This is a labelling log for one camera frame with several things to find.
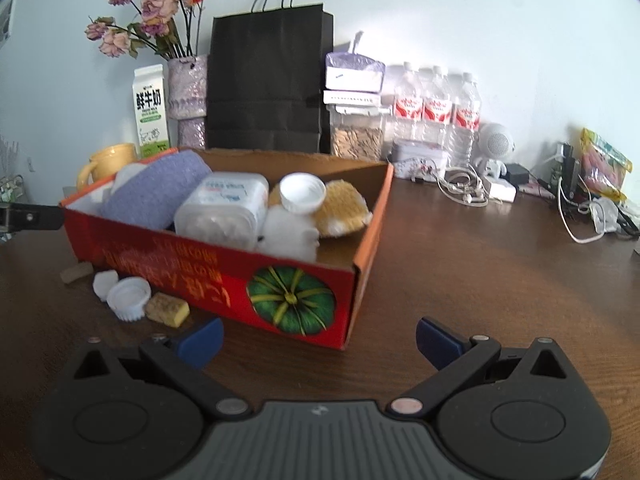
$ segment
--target white speaker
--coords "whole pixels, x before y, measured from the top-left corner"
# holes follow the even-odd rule
[[[501,124],[488,123],[478,132],[478,150],[481,156],[474,161],[478,173],[500,178],[507,171],[503,160],[515,150],[515,145],[507,128]]]

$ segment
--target plastic water bottle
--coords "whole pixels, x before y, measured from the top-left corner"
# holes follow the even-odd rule
[[[482,100],[478,92],[478,80],[469,72],[465,72],[462,79],[463,85],[456,99],[453,125],[445,144],[452,166],[469,164],[475,133],[480,126]]]
[[[395,89],[394,137],[396,139],[422,140],[422,84],[411,63],[404,62],[404,74]]]
[[[447,80],[449,71],[441,66],[433,67],[433,80],[424,91],[424,140],[442,144],[447,125],[451,122],[451,88]]]

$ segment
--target black paper bag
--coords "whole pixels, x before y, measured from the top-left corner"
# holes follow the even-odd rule
[[[216,18],[207,93],[207,145],[329,152],[322,103],[334,17],[322,4]]]

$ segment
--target mug handle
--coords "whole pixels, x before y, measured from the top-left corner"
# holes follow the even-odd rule
[[[91,172],[95,170],[96,166],[98,166],[98,163],[93,161],[80,170],[80,173],[78,173],[78,180],[76,181],[76,189],[78,191],[85,188],[89,183],[89,175],[91,175]]]

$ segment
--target bouquet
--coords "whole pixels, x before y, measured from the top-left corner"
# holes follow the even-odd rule
[[[135,7],[139,21],[129,23],[126,27],[116,24],[112,17],[100,17],[93,20],[85,30],[91,41],[102,40],[100,52],[109,57],[119,57],[129,53],[138,57],[138,49],[149,47],[158,56],[165,59],[197,56],[200,39],[200,20],[202,18],[204,0],[107,0],[113,6],[131,4]],[[198,11],[195,52],[191,46],[191,30],[194,14]],[[175,25],[174,16],[182,12],[186,24],[186,41],[183,42]]]

